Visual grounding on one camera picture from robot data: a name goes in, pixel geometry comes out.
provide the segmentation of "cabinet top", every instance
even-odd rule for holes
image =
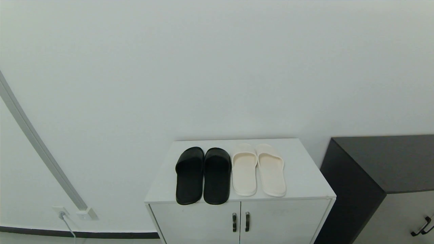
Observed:
[[[286,182],[286,195],[282,198],[268,196],[262,189],[261,177],[256,168],[257,192],[253,196],[238,196],[230,183],[228,201],[262,201],[280,199],[336,198],[323,175],[315,165],[299,139],[254,139],[254,140],[218,140],[218,141],[181,141],[173,142],[166,159],[160,167],[155,180],[145,198],[145,203],[176,203],[175,165],[181,153],[190,147],[198,146],[206,152],[213,147],[226,150],[229,154],[235,145],[249,143],[253,147],[266,143],[274,147],[282,156],[285,166],[283,174]],[[203,197],[198,202],[205,202]]]
[[[386,193],[434,189],[434,135],[332,139]]]

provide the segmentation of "white wall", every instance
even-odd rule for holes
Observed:
[[[173,140],[299,137],[319,166],[331,136],[434,133],[432,1],[0,10],[0,69],[100,218],[82,231],[153,231],[142,201]],[[64,229],[51,205],[75,208],[7,113],[1,224]]]

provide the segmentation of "cabinet door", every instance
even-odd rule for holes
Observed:
[[[152,204],[151,209],[167,244],[238,244],[240,202]],[[237,230],[233,232],[233,216]]]
[[[329,199],[252,201],[241,203],[241,244],[309,244]],[[246,213],[250,213],[246,231]]]
[[[434,215],[434,191],[389,194],[354,241],[355,244],[434,244],[434,230],[413,237]],[[434,219],[425,230],[434,225]]]

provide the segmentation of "slipper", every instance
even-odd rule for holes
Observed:
[[[176,202],[188,205],[202,197],[204,152],[199,147],[185,150],[176,163]]]
[[[230,156],[221,148],[211,148],[204,162],[204,200],[209,204],[222,204],[229,198]]]
[[[283,197],[286,194],[286,184],[282,157],[268,144],[256,146],[256,154],[264,192],[273,197]]]
[[[256,165],[258,157],[255,148],[247,143],[237,145],[232,151],[232,183],[240,196],[256,193]]]

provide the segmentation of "shoe cabinet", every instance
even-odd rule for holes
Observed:
[[[338,198],[315,244],[434,244],[434,135],[332,138],[321,172]]]
[[[286,195],[263,192],[256,169],[256,194],[238,196],[231,190],[227,202],[207,204],[203,198],[190,205],[175,199],[175,165],[181,153],[198,146],[206,152],[219,147],[229,153],[240,143],[266,143],[281,154]],[[218,140],[174,142],[145,198],[161,241],[166,244],[263,244],[315,241],[336,195],[299,139]]]

